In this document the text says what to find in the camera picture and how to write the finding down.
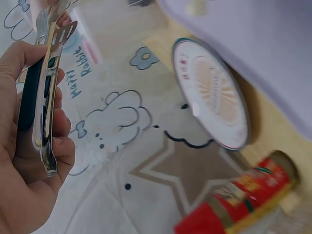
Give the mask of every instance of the purple object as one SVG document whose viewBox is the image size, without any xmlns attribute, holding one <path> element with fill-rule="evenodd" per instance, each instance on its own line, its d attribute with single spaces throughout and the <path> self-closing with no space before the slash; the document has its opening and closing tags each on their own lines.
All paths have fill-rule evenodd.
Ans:
<svg viewBox="0 0 312 234">
<path fill-rule="evenodd" d="M 186 13 L 190 1 L 159 0 L 159 5 L 261 89 L 312 141 L 312 1 L 207 0 L 202 17 Z"/>
</svg>

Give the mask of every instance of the dark green handle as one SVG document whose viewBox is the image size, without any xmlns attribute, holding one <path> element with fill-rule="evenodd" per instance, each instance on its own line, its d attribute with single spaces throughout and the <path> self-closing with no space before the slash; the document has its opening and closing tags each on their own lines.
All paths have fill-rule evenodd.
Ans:
<svg viewBox="0 0 312 234">
<path fill-rule="evenodd" d="M 18 129 L 27 131 L 34 122 L 36 99 L 44 57 L 28 68 L 19 109 Z"/>
</svg>

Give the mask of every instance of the snack can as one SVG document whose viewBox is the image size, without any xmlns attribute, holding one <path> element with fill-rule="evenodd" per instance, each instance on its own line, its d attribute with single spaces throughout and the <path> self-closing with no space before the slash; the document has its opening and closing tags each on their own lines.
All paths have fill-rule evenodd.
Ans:
<svg viewBox="0 0 312 234">
<path fill-rule="evenodd" d="M 176 234 L 237 234 L 271 211 L 299 184 L 298 170 L 282 151 L 216 189 L 179 225 Z"/>
</svg>

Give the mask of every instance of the stainless steel tongs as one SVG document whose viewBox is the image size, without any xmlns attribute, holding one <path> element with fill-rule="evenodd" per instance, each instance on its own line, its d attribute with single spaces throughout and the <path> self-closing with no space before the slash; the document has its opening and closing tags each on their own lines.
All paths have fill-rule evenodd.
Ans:
<svg viewBox="0 0 312 234">
<path fill-rule="evenodd" d="M 36 20 L 35 44 L 48 47 L 46 55 L 28 68 L 22 93 L 15 156 L 37 158 L 47 176 L 57 172 L 52 149 L 52 120 L 56 80 L 64 43 L 77 27 L 74 21 L 56 29 L 56 21 L 69 0 L 57 0 L 42 10 Z"/>
</svg>

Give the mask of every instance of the beige star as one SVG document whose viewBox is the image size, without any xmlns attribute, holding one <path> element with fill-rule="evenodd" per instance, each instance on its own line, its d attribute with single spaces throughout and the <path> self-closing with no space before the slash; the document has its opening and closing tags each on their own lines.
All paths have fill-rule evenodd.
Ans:
<svg viewBox="0 0 312 234">
<path fill-rule="evenodd" d="M 237 154 L 212 142 L 194 149 L 164 139 L 163 148 L 130 173 L 172 188 L 182 216 L 195 209 L 216 186 L 237 177 L 248 167 Z"/>
</svg>

